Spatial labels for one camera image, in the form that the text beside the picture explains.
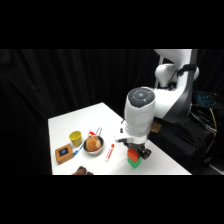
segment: small object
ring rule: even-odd
[[[87,173],[87,176],[94,176],[94,174],[91,173],[91,172],[88,172],[88,173]]]
[[[72,176],[84,176],[86,175],[87,170],[86,168],[80,166],[79,169],[76,171],[76,173],[72,174]]]
[[[96,134],[94,132],[92,132],[92,131],[89,131],[89,137],[93,136],[93,135],[96,135]]]
[[[76,155],[79,153],[79,151],[83,148],[83,145],[84,145],[84,143],[79,147],[78,150],[76,150],[76,151],[74,152],[74,155],[75,155],[75,156],[76,156]]]
[[[138,158],[139,155],[138,153],[134,150],[134,149],[129,149],[128,150],[128,154],[127,154],[128,158],[130,158],[133,162],[137,163],[138,162]]]
[[[135,163],[134,161],[132,161],[130,158],[128,158],[128,163],[134,168],[136,169],[142,162],[142,158],[139,157],[138,161]]]
[[[95,152],[101,148],[101,142],[97,136],[91,136],[86,141],[86,149],[89,152]]]
[[[96,150],[96,151],[92,151],[92,152],[87,150],[87,140],[88,140],[89,138],[84,142],[83,148],[84,148],[84,150],[85,150],[85,152],[86,152],[87,154],[89,154],[89,155],[91,155],[91,156],[95,156],[95,155],[97,155],[97,154],[99,154],[99,153],[102,152],[103,147],[104,147],[104,140],[103,140],[102,137],[100,137],[101,132],[102,132],[102,128],[99,128],[99,129],[97,130],[96,134],[93,136],[93,137],[96,136],[96,137],[98,138],[98,140],[100,141],[101,147],[100,147],[98,150]]]
[[[74,157],[71,145],[66,145],[55,150],[56,160],[59,165]]]
[[[92,131],[89,131],[89,134],[88,134],[89,137],[90,137],[90,136],[94,136],[94,135],[96,135],[96,134],[93,133]],[[84,142],[82,143],[82,145],[80,146],[80,148],[74,152],[74,155],[75,155],[75,156],[79,153],[79,151],[83,148],[83,146],[84,146]]]
[[[113,144],[113,145],[111,145],[111,148],[110,148],[109,152],[107,153],[107,157],[106,157],[106,159],[105,159],[105,161],[106,161],[106,162],[108,162],[108,161],[109,161],[110,156],[111,156],[111,154],[112,154],[113,150],[114,150],[114,144]]]
[[[82,133],[80,131],[72,132],[69,138],[75,147],[79,147],[82,144]]]

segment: food item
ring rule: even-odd
[[[97,136],[91,136],[86,141],[86,149],[89,152],[95,152],[101,148],[101,142]]]

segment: white table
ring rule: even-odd
[[[190,175],[150,141],[146,142],[146,147],[152,151],[151,156],[143,160],[137,169],[133,169],[127,162],[127,147],[114,141],[115,130],[119,129],[121,121],[122,118],[104,103],[49,119],[53,175],[71,175],[80,166],[86,167],[95,175]],[[73,159],[62,165],[57,164],[56,149],[70,144],[73,151],[76,150],[69,140],[70,133],[81,131],[85,140],[89,130],[96,132],[99,127],[103,129],[101,137],[105,142],[100,155],[92,157],[82,149]],[[111,144],[115,144],[115,149],[109,162],[105,162]]]

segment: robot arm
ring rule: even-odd
[[[196,64],[197,49],[154,50],[160,56],[174,62],[174,65],[171,65],[172,68],[170,65],[160,67],[159,80],[161,83],[168,77],[169,82],[173,71],[177,70],[176,89],[168,91],[143,87],[132,90],[126,100],[125,121],[119,132],[115,134],[116,142],[124,143],[128,148],[135,149],[143,159],[147,159],[151,154],[150,150],[145,148],[145,142],[148,139],[154,117],[171,123],[179,122],[187,117],[191,108],[193,82],[197,77],[196,68],[194,71],[191,69],[192,64]]]

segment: red block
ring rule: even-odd
[[[138,153],[134,149],[128,149],[128,158],[130,158],[133,162],[138,162]]]

